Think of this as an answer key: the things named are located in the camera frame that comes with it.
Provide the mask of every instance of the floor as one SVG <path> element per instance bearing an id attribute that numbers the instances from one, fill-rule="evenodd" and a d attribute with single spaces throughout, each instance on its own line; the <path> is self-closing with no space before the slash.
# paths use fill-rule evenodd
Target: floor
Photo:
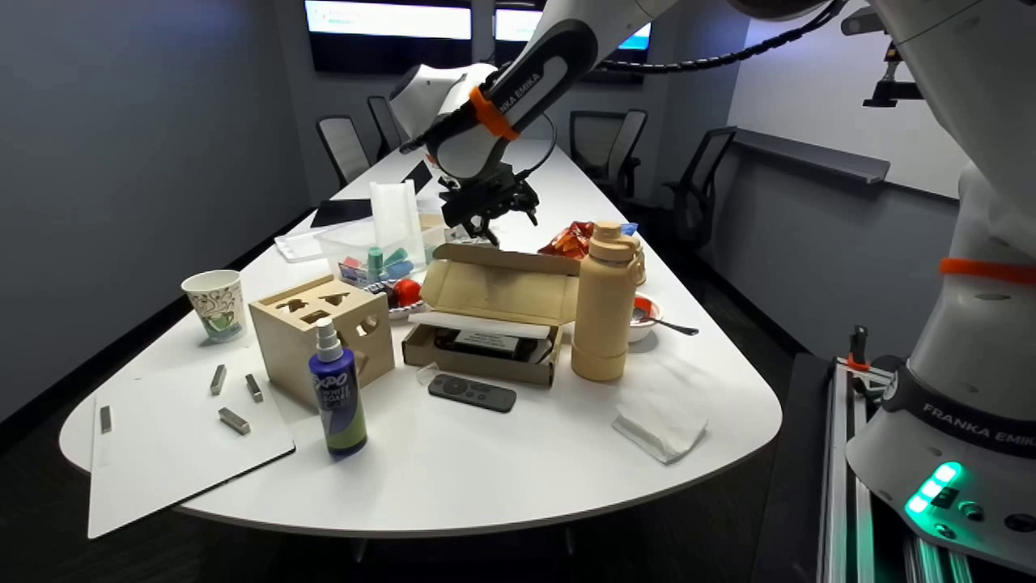
<path id="1" fill-rule="evenodd" d="M 694 281 L 753 365 L 784 395 L 792 351 L 781 351 L 733 303 Z M 73 401 L 0 444 L 2 579 L 752 579 L 771 455 L 643 509 L 563 529 L 451 542 L 288 539 L 156 514 L 111 542 L 85 542 L 86 480 L 56 449 Z"/>

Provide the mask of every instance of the wooden box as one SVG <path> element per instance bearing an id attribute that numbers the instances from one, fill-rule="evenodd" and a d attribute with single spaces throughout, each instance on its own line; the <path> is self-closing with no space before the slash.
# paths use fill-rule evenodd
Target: wooden box
<path id="1" fill-rule="evenodd" d="M 356 354 L 359 385 L 394 368 L 388 299 L 352 287 L 334 277 L 258 299 L 249 306 L 266 377 L 275 389 L 316 410 L 314 331 L 329 318 L 344 347 Z"/>

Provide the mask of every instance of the table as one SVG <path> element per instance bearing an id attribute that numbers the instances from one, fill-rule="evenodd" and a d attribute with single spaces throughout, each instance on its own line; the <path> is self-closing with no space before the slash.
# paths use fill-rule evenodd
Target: table
<path id="1" fill-rule="evenodd" d="M 536 147 L 519 143 L 509 158 L 524 168 L 536 151 Z M 394 151 L 336 198 L 362 198 L 365 182 L 398 182 L 413 164 L 413 151 Z M 555 151 L 532 174 L 532 189 L 545 202 L 541 228 L 532 228 L 524 215 L 503 216 L 497 232 L 509 250 L 536 250 L 572 216 L 623 216 L 563 151 Z M 437 182 L 419 202 L 421 208 L 435 208 Z M 409 323 L 403 323 L 392 331 L 398 368 L 362 389 L 370 444 L 359 455 L 329 460 L 316 414 L 273 395 L 298 455 L 211 488 L 181 509 L 266 532 L 362 539 L 487 536 L 651 502 L 760 449 L 781 429 L 774 389 L 658 254 L 648 246 L 643 254 L 643 296 L 661 306 L 668 320 L 697 323 L 699 338 L 658 326 L 654 341 L 629 357 L 629 377 L 617 385 L 584 381 L 571 372 L 563 351 L 555 389 L 519 389 L 513 414 L 462 408 L 430 399 L 421 372 L 403 365 L 398 341 L 409 333 Z M 284 261 L 275 250 L 266 250 L 242 268 L 242 293 L 246 299 L 266 299 L 316 277 L 328 277 L 328 261 Z M 119 385 L 130 372 L 211 372 L 222 361 L 261 372 L 249 326 L 222 347 L 202 347 L 202 338 L 197 318 L 181 318 L 98 391 Z M 67 414 L 59 437 L 63 455 L 85 469 L 91 467 L 98 391 Z M 629 399 L 654 399 L 669 410 L 702 414 L 710 418 L 707 437 L 680 464 L 661 467 L 609 429 L 616 408 Z"/>

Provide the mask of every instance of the paper cup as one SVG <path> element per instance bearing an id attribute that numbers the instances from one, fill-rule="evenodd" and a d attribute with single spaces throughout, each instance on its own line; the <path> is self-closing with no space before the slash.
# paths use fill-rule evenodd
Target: paper cup
<path id="1" fill-rule="evenodd" d="M 241 277 L 233 268 L 197 273 L 181 281 L 211 341 L 231 338 L 242 323 Z"/>

